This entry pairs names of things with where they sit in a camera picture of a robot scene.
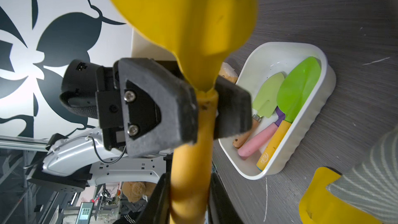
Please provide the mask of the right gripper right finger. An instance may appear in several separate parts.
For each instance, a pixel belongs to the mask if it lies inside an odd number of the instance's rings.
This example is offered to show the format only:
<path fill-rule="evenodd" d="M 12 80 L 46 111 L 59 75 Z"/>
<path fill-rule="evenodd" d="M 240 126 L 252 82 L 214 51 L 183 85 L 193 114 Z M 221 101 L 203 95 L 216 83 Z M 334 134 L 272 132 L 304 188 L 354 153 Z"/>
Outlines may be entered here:
<path fill-rule="evenodd" d="M 210 224 L 243 224 L 218 174 L 212 174 L 208 200 Z"/>

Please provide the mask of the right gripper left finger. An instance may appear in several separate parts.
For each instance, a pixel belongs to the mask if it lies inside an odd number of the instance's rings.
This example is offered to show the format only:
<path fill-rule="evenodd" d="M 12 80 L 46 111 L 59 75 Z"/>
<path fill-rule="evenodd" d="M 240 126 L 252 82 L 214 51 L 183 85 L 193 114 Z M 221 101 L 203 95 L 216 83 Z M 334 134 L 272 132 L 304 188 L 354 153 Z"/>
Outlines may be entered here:
<path fill-rule="evenodd" d="M 170 222 L 171 174 L 164 173 L 154 189 L 137 224 L 168 224 Z"/>

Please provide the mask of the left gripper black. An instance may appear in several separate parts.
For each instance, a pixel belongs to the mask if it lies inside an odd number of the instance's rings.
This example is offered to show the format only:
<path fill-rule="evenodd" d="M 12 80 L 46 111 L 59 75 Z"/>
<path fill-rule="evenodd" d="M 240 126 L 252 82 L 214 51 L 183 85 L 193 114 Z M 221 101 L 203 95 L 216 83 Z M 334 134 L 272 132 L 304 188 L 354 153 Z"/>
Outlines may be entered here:
<path fill-rule="evenodd" d="M 120 90 L 113 68 L 80 60 L 61 85 L 68 111 L 98 120 L 106 150 L 124 146 L 123 124 L 131 158 L 197 141 L 198 103 L 188 83 L 152 59 L 123 58 L 117 69 Z"/>

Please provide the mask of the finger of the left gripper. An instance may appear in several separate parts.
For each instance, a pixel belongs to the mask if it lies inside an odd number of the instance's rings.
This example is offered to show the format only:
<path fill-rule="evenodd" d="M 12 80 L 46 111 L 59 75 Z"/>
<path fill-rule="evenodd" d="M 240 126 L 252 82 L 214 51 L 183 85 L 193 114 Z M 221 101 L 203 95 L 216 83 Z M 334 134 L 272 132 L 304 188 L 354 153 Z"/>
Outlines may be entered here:
<path fill-rule="evenodd" d="M 214 139 L 230 138 L 251 130 L 250 93 L 221 76 L 216 80 L 215 89 L 219 99 Z"/>

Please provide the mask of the purple shovel pink handle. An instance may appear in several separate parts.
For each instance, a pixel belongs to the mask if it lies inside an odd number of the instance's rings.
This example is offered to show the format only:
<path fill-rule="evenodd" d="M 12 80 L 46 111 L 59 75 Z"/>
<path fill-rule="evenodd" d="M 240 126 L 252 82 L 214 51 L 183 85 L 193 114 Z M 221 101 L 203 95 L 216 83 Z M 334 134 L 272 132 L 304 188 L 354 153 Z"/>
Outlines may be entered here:
<path fill-rule="evenodd" d="M 276 114 L 278 116 L 277 121 L 271 123 L 267 128 L 258 133 L 238 149 L 238 155 L 242 159 L 246 160 L 273 137 L 281 122 L 285 119 L 285 114 L 279 109 L 279 107 L 276 108 Z"/>

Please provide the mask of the green shovel yellow handle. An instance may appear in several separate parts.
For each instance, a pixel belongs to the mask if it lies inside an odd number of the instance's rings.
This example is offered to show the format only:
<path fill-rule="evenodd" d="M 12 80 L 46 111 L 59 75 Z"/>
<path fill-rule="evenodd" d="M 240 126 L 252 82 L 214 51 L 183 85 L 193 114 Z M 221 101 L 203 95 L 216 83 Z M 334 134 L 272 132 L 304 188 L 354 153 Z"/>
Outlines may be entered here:
<path fill-rule="evenodd" d="M 297 65 L 282 83 L 277 94 L 277 106 L 285 114 L 285 119 L 281 122 L 258 160 L 257 168 L 259 170 L 263 171 L 268 165 L 279 144 L 317 84 L 320 74 L 321 66 L 318 60 L 314 57 L 308 57 Z"/>

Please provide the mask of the yellow toy shovel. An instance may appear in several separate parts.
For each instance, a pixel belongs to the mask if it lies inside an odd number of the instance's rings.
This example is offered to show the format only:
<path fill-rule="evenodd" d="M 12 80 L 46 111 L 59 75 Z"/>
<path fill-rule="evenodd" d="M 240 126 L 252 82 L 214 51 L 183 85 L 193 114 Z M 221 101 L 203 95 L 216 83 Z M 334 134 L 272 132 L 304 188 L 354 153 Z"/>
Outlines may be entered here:
<path fill-rule="evenodd" d="M 199 103 L 194 145 L 175 149 L 171 170 L 171 224 L 205 220 L 216 108 L 215 83 L 223 61 L 251 36 L 257 0 L 111 0 L 144 38 L 170 51 Z"/>
<path fill-rule="evenodd" d="M 380 224 L 381 221 L 333 196 L 326 187 L 341 176 L 318 168 L 299 203 L 303 224 Z"/>

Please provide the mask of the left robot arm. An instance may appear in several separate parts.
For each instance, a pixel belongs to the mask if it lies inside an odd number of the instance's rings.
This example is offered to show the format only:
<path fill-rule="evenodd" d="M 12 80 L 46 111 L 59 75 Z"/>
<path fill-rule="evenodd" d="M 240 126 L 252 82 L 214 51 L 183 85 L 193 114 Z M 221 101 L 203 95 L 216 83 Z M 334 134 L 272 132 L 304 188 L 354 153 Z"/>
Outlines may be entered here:
<path fill-rule="evenodd" d="M 174 61 L 124 58 L 112 67 L 74 60 L 56 102 L 99 127 L 77 137 L 54 134 L 47 155 L 27 171 L 28 181 L 58 192 L 118 181 L 157 182 L 168 152 L 198 141 L 204 95 L 185 82 Z"/>

